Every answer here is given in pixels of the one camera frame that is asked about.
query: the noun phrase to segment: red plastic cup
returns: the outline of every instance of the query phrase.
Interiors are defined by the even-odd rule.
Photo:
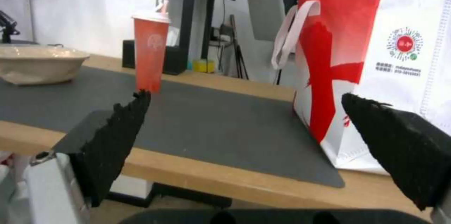
[[[158,93],[169,29],[167,13],[150,12],[133,16],[135,25],[136,89]]]

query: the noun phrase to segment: black foam pad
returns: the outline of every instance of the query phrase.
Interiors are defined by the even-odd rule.
[[[141,91],[125,107],[94,111],[61,139],[53,150],[69,155],[75,176],[92,207],[100,205],[121,173],[150,105]]]
[[[415,113],[344,94],[345,112],[372,156],[424,210],[444,195],[451,172],[451,137]]]

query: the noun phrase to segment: floor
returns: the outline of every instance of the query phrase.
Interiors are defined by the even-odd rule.
[[[232,207],[234,209],[255,209],[267,208],[262,205],[247,203],[240,200],[233,200]],[[175,197],[156,197],[151,205],[150,210],[157,209],[213,209],[212,206],[190,200],[179,199]],[[110,200],[102,202],[100,207],[91,210],[91,224],[116,224],[123,219],[134,214],[145,211],[144,208],[126,205]]]

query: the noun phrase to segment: cup logo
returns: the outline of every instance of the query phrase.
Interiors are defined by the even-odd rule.
[[[159,34],[153,34],[147,39],[147,47],[156,51],[164,48],[163,37]]]

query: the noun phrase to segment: red circle logo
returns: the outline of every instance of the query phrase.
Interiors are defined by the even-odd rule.
[[[414,40],[410,36],[403,35],[396,42],[396,47],[401,52],[409,52],[414,48]]]

